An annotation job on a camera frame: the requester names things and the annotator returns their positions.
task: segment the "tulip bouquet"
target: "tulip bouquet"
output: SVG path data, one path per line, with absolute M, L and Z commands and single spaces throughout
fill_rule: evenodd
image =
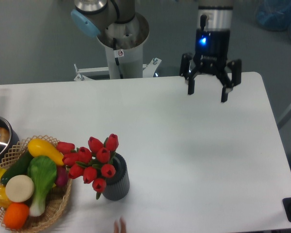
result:
M 86 147 L 76 148 L 72 143 L 58 142 L 57 150 L 63 155 L 63 163 L 69 168 L 69 178 L 76 179 L 83 176 L 84 183 L 92 183 L 97 192 L 96 199 L 107 186 L 106 178 L 115 175 L 113 158 L 118 147 L 117 135 L 111 134 L 104 143 L 97 138 L 90 137 L 89 149 Z

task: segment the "fruit basket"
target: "fruit basket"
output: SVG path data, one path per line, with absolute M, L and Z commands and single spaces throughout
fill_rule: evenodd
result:
M 8 153 L 5 154 L 4 158 L 0 163 L 2 168 L 9 168 L 12 164 L 14 164 L 20 155 L 27 149 L 27 144 L 30 140 L 34 138 L 41 138 L 53 144 L 57 145 L 59 140 L 56 138 L 44 135 L 44 136 L 33 136 L 18 142 L 11 149 L 9 149 Z M 6 230 L 16 233 L 36 233 L 42 230 L 45 230 L 53 223 L 55 223 L 63 214 L 67 202 L 69 200 L 70 192 L 71 192 L 71 183 L 72 180 L 69 179 L 68 183 L 64 187 L 54 187 L 48 193 L 46 199 L 46 209 L 45 212 L 39 217 L 28 217 L 25 225 L 18 231 L 11 230 L 5 227 L 3 223 L 3 217 L 5 214 L 5 209 L 0 207 L 0 223 L 1 226 Z

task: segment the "ribbed vase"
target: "ribbed vase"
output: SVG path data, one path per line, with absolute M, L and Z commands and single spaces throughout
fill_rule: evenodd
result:
M 107 187 L 103 191 L 103 196 L 109 200 L 120 200 L 129 191 L 129 177 L 125 159 L 118 153 L 113 159 L 113 166 L 116 170 L 112 178 L 107 178 Z

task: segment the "red tulip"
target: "red tulip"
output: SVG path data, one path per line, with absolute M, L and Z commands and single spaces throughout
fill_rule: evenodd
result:
M 100 150 L 103 147 L 103 143 L 100 142 L 97 138 L 90 137 L 88 140 L 88 146 L 89 149 L 96 154 L 98 150 Z
M 68 177 L 71 179 L 75 179 L 82 176 L 83 172 L 84 172 L 84 168 L 80 167 L 77 164 L 74 164 L 69 170 Z
M 108 140 L 106 142 L 106 148 L 113 152 L 116 150 L 116 148 L 118 147 L 118 139 L 117 139 L 117 135 L 115 134 L 110 134 L 110 136 L 108 137 Z
M 107 183 L 103 178 L 97 178 L 93 182 L 93 189 L 99 193 L 102 193 L 105 190 L 106 186 Z
M 97 170 L 92 166 L 87 167 L 83 173 L 84 183 L 91 183 L 94 179 L 97 178 Z
M 83 163 L 89 163 L 92 159 L 92 153 L 88 148 L 80 147 L 79 149 L 79 161 Z
M 96 158 L 99 162 L 105 164 L 110 160 L 110 151 L 103 147 L 97 152 Z
M 65 154 L 63 157 L 63 163 L 67 166 L 73 166 L 78 160 L 79 160 L 78 153 Z
M 101 168 L 101 174 L 102 176 L 106 178 L 112 178 L 115 175 L 115 168 L 111 164 L 105 164 Z
M 58 142 L 56 146 L 56 149 L 64 155 L 71 153 L 74 148 L 74 144 L 69 142 Z

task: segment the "finger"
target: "finger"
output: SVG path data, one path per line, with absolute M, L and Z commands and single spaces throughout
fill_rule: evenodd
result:
M 119 227 L 116 221 L 114 222 L 114 233 L 119 233 Z
M 122 217 L 120 217 L 120 224 L 121 224 L 121 233 L 126 233 L 126 222 Z

